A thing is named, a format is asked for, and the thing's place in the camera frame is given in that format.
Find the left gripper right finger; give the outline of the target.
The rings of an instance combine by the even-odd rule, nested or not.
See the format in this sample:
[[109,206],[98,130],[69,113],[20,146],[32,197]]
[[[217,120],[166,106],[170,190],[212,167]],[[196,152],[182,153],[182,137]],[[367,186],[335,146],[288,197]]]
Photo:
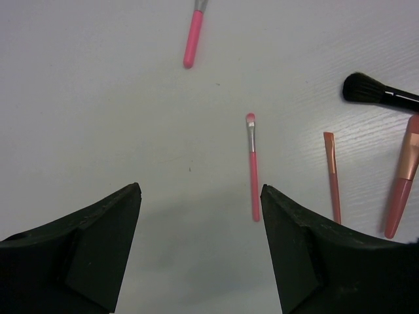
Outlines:
[[337,224],[274,187],[261,192],[283,313],[417,313],[418,243]]

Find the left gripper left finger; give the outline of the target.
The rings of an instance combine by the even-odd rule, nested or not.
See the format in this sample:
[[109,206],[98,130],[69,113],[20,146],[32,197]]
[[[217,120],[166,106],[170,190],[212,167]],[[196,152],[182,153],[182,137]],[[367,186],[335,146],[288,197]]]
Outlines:
[[129,184],[1,241],[2,313],[114,313],[141,206]]

